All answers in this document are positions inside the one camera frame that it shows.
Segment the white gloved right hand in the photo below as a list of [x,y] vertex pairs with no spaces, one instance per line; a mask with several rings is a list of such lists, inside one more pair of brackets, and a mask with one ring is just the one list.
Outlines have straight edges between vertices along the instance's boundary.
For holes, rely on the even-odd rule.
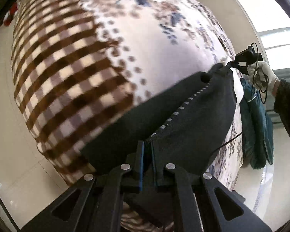
[[270,68],[269,64],[264,61],[258,61],[247,67],[250,81],[257,90],[276,94],[277,86],[280,80]]

